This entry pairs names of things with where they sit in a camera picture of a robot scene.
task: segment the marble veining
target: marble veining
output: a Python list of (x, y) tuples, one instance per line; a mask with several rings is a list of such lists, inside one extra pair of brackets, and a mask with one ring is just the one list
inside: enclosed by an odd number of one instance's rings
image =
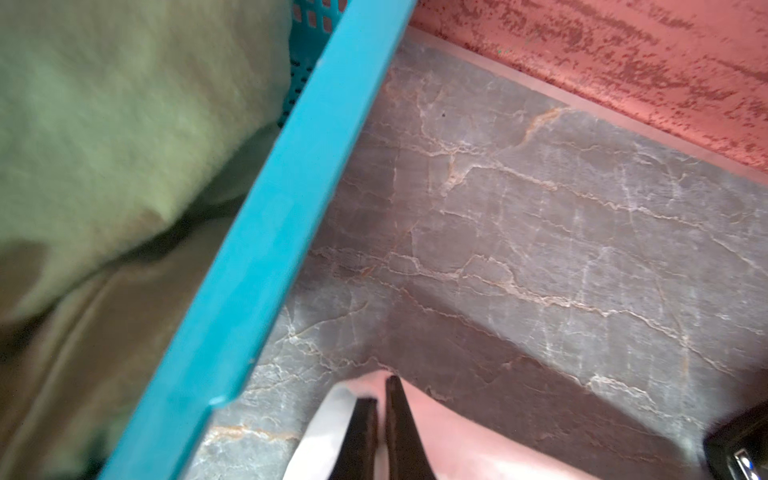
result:
[(768, 190), (406, 41), (243, 395), (188, 480), (278, 479), (382, 366), (602, 478), (709, 478), (768, 398)]

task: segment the pink wall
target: pink wall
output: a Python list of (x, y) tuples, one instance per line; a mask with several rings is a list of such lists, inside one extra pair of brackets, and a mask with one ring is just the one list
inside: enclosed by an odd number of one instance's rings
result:
[(420, 0), (412, 24), (768, 172), (768, 0)]

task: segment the teal plastic basket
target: teal plastic basket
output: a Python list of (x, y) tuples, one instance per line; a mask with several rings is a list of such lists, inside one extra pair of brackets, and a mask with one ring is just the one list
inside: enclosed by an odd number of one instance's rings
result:
[(296, 0), (283, 131), (100, 480), (177, 478), (240, 394), (415, 1)]

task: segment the black object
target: black object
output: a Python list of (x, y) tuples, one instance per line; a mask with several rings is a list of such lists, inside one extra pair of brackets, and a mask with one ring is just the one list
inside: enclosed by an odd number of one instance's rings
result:
[(436, 480), (400, 377), (386, 380), (386, 446), (389, 480)]
[[(378, 446), (375, 399), (358, 399), (329, 480), (372, 480)], [(386, 380), (389, 480), (436, 480), (398, 376)]]
[(717, 480), (768, 480), (768, 402), (707, 437), (704, 453)]
[(376, 399), (357, 399), (328, 480), (373, 480), (379, 417)]

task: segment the marble floor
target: marble floor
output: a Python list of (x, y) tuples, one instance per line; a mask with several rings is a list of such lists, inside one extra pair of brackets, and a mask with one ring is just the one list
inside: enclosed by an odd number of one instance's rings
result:
[(243, 395), (188, 480), (279, 479), (386, 368), (601, 478), (709, 478), (768, 399), (768, 189), (405, 41)]

